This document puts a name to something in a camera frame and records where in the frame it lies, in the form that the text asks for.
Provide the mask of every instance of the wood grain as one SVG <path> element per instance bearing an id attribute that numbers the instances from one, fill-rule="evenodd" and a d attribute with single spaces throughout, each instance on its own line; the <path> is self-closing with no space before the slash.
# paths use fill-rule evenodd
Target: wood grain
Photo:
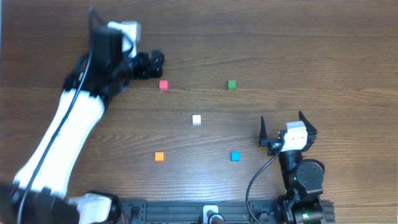
<path id="1" fill-rule="evenodd" d="M 142 24 L 139 50 L 165 53 L 164 79 L 134 81 L 90 134 L 69 196 L 97 189 L 148 200 L 243 200 L 298 110 L 318 128 L 306 156 L 326 165 L 338 222 L 395 222 L 398 202 L 398 2 L 393 0 L 5 0 L 0 178 L 12 181 L 87 50 L 87 9 Z M 226 90 L 237 80 L 238 90 Z M 191 125 L 192 114 L 202 125 Z M 154 162 L 164 151 L 165 162 Z M 229 161 L 241 151 L 241 162 Z M 251 198 L 284 193 L 274 163 Z"/>

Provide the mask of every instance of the green cube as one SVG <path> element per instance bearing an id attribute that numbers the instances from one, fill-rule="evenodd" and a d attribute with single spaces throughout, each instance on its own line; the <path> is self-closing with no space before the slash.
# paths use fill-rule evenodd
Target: green cube
<path id="1" fill-rule="evenodd" d="M 236 90 L 236 80 L 228 80 L 228 90 Z"/>

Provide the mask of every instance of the red cube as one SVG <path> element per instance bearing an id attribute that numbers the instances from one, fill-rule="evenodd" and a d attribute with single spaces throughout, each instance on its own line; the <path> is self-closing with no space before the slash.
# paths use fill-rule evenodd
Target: red cube
<path id="1" fill-rule="evenodd" d="M 162 91 L 169 90 L 169 83 L 167 82 L 167 80 L 160 80 L 159 81 L 159 88 Z"/>

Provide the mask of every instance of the small colored block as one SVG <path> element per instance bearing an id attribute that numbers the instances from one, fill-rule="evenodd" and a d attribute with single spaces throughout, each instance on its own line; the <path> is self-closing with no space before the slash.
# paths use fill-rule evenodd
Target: small colored block
<path id="1" fill-rule="evenodd" d="M 155 161 L 163 162 L 164 161 L 164 152 L 155 152 Z"/>
<path id="2" fill-rule="evenodd" d="M 236 80 L 228 80 L 228 90 L 236 90 Z"/>
<path id="3" fill-rule="evenodd" d="M 200 125 L 201 124 L 200 115 L 192 115 L 192 124 L 193 125 Z"/>
<path id="4" fill-rule="evenodd" d="M 241 153 L 240 152 L 231 152 L 231 161 L 239 162 L 241 160 Z"/>
<path id="5" fill-rule="evenodd" d="M 167 80 L 160 80 L 159 81 L 159 88 L 162 91 L 167 91 L 169 90 L 169 83 Z"/>

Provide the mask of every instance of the white cube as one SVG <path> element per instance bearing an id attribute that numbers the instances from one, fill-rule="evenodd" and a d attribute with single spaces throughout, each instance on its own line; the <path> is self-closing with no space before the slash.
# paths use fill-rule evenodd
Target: white cube
<path id="1" fill-rule="evenodd" d="M 192 124 L 193 125 L 200 125 L 201 124 L 200 115 L 192 115 Z"/>

